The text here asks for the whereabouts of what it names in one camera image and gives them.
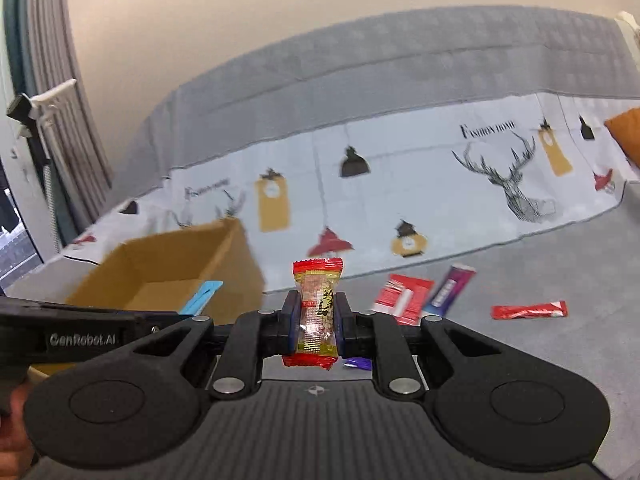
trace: red and white packet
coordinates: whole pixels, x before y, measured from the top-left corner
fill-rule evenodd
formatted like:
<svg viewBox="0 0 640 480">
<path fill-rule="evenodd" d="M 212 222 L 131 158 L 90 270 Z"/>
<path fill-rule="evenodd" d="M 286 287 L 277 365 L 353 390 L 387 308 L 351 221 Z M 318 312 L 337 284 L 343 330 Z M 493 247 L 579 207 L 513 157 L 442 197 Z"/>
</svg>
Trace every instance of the red and white packet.
<svg viewBox="0 0 640 480">
<path fill-rule="evenodd" d="M 391 314 L 399 324 L 416 325 L 420 311 L 435 282 L 392 274 L 372 307 L 376 312 Z"/>
<path fill-rule="evenodd" d="M 566 317 L 569 311 L 566 302 L 553 301 L 531 306 L 505 306 L 495 305 L 491 307 L 491 317 L 494 319 L 529 319 L 533 317 Z"/>
</svg>

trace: beige wall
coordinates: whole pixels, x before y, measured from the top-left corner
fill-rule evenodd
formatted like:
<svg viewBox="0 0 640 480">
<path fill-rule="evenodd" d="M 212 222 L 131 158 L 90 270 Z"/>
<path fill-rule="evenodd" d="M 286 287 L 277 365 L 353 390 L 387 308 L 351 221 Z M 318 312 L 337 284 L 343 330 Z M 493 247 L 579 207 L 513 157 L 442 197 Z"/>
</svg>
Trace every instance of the beige wall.
<svg viewBox="0 0 640 480">
<path fill-rule="evenodd" d="M 239 54 L 332 23 L 433 6 L 521 4 L 640 18 L 640 0 L 68 0 L 81 76 L 112 164 L 172 89 Z"/>
</svg>

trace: open cardboard box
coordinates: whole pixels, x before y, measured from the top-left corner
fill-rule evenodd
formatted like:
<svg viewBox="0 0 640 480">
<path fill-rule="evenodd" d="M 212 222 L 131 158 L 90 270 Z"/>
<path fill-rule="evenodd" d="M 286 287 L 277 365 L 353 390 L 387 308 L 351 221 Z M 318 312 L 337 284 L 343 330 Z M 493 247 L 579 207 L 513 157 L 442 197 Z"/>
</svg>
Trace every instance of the open cardboard box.
<svg viewBox="0 0 640 480">
<path fill-rule="evenodd" d="M 208 280 L 223 282 L 202 311 L 216 324 L 233 323 L 240 314 L 260 308 L 264 280 L 236 218 L 123 243 L 66 303 L 178 312 Z M 49 374 L 60 366 L 36 368 Z"/>
</svg>

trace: human hand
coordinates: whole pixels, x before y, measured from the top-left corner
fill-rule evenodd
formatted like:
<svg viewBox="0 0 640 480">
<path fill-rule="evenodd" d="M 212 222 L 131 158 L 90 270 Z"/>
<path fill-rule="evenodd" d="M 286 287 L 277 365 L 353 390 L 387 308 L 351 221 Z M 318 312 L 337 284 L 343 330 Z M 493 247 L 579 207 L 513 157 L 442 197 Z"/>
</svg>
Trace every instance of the human hand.
<svg viewBox="0 0 640 480">
<path fill-rule="evenodd" d="M 16 480 L 31 465 L 33 447 L 22 420 L 24 401 L 30 391 L 28 382 L 12 391 L 11 415 L 2 417 L 0 421 L 0 480 Z"/>
</svg>

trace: silver screw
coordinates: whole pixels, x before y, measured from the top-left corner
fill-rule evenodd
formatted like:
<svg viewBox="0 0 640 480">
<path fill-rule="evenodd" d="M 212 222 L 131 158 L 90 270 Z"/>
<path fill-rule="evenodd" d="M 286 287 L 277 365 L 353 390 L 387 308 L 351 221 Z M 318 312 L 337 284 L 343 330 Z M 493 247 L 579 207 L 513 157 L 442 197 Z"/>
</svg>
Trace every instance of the silver screw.
<svg viewBox="0 0 640 480">
<path fill-rule="evenodd" d="M 410 377 L 398 377 L 389 383 L 389 389 L 396 394 L 413 394 L 420 389 L 420 383 Z"/>
<path fill-rule="evenodd" d="M 219 394 L 236 394 L 244 388 L 244 382 L 237 377 L 222 377 L 213 382 L 213 389 Z"/>
</svg>

